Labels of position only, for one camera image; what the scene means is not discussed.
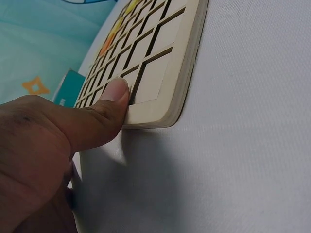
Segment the orange piece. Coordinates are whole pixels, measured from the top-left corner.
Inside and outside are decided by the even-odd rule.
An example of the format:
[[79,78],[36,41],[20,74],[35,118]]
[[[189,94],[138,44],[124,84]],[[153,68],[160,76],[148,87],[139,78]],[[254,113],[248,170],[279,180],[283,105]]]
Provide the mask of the orange piece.
[[[34,91],[33,87],[37,85],[38,90]],[[30,95],[41,95],[41,94],[49,94],[50,91],[45,88],[43,85],[41,78],[39,76],[35,76],[35,78],[29,82],[24,82],[22,86],[28,90]]]
[[110,34],[106,40],[106,42],[104,43],[99,55],[102,56],[106,51],[107,49],[109,48],[109,46],[111,45],[111,42],[112,42],[112,39],[113,37],[115,36],[115,34]]

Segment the knuckle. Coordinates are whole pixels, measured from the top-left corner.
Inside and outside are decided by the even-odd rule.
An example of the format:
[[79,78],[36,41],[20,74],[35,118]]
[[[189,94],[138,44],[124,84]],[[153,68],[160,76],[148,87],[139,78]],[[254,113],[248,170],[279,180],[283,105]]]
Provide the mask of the knuckle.
[[97,120],[99,120],[101,123],[110,123],[115,125],[118,123],[119,119],[116,112],[116,109],[111,104],[105,104],[105,105],[93,105],[89,108],[87,108]]

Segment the grid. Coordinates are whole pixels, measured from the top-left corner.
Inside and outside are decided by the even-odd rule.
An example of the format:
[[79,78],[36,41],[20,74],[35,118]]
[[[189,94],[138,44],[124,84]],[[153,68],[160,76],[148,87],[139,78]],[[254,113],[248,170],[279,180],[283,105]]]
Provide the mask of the grid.
[[94,104],[116,77],[128,81],[130,105],[155,100],[186,6],[187,0],[130,1],[98,53],[75,107]]

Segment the yellow piece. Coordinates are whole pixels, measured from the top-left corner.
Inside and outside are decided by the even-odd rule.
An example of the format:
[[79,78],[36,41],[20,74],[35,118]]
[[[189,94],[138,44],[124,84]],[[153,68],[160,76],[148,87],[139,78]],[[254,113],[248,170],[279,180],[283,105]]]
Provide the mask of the yellow piece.
[[[33,87],[37,85],[38,90],[34,91]],[[35,76],[35,78],[29,82],[24,82],[22,86],[28,90],[30,95],[41,95],[41,94],[49,94],[50,91],[45,88],[39,76]]]
[[117,30],[120,28],[121,24],[123,21],[123,17],[119,18],[118,21],[116,22],[115,26],[111,29],[110,34],[114,34],[117,32]]
[[130,13],[135,8],[135,6],[137,5],[138,2],[139,2],[139,0],[132,0],[131,3],[128,5],[126,11],[125,11],[125,14]]

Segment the orange star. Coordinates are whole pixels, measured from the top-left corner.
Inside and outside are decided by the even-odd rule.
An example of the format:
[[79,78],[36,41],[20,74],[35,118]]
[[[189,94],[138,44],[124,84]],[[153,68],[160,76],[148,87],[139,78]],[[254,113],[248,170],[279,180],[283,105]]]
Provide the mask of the orange star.
[[30,95],[41,95],[41,94],[49,94],[50,91],[44,87],[42,81],[39,76],[35,76],[35,78],[29,82],[24,82],[22,86],[28,90]]

